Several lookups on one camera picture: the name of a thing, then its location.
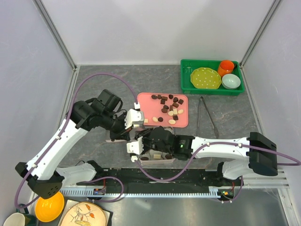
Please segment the pink square chocolate tin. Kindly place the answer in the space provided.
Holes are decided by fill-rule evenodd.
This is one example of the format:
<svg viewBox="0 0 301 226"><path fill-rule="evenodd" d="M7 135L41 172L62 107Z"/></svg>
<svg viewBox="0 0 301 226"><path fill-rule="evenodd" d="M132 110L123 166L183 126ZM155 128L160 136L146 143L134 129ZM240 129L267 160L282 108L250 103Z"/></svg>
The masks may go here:
<svg viewBox="0 0 301 226"><path fill-rule="evenodd" d="M174 134L174 131L171 127L163 127L163 128ZM170 154L170 153L163 153L160 151L149 150L145 154L140 154L139 160L142 162L142 164L150 164L150 162L157 163L159 161L170 163L173 161L173 157L172 157L172 154Z"/></svg>

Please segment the pink chocolate tray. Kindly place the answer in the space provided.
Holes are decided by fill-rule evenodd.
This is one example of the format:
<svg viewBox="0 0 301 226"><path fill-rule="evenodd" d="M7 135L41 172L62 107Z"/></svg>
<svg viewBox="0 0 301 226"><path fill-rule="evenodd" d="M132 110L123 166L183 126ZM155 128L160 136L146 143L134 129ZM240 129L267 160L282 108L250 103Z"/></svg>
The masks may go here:
<svg viewBox="0 0 301 226"><path fill-rule="evenodd" d="M144 119L148 119L145 126L171 126L174 128L185 128L189 124L189 102L183 94L148 93L138 94L137 100L140 109L144 113ZM154 122L153 117L163 118L163 122Z"/></svg>

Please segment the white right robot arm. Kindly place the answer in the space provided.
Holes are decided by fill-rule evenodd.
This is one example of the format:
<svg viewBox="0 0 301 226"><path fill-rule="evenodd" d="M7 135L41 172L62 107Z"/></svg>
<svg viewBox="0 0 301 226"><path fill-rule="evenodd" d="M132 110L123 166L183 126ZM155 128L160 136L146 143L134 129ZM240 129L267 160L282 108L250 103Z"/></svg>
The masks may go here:
<svg viewBox="0 0 301 226"><path fill-rule="evenodd" d="M216 182L227 185L231 180L250 173L273 177L278 174L277 146L258 132L235 139L208 139L175 135L163 127L137 132L134 140L127 143L127 152L142 155L149 150L170 154L181 161L201 158L227 158L219 163Z"/></svg>

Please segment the silver tin lid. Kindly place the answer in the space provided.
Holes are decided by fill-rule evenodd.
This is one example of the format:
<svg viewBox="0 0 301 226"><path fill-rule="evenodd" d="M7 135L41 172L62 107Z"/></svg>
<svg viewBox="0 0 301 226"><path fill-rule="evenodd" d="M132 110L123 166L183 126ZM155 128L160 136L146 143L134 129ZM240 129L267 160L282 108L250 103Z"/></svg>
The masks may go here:
<svg viewBox="0 0 301 226"><path fill-rule="evenodd" d="M130 131L131 129L125 129L120 133L114 133L112 131L106 131L106 139L105 141L108 143L113 142L127 142L130 140Z"/></svg>

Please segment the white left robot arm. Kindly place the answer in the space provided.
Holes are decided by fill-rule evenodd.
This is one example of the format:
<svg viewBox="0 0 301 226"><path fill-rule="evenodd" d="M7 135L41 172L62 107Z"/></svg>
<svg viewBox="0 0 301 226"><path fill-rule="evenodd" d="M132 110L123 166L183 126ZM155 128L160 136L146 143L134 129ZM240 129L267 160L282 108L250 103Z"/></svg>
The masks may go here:
<svg viewBox="0 0 301 226"><path fill-rule="evenodd" d="M70 149L96 127L110 131L112 140L129 140L133 118L139 113L130 109L117 116L122 106L122 100L106 89L97 98L74 103L44 148L30 161L18 163L16 171L43 199L54 196L65 185L85 181L99 185L103 181L103 173L98 171L100 167L95 161L68 168L59 168L58 165Z"/></svg>

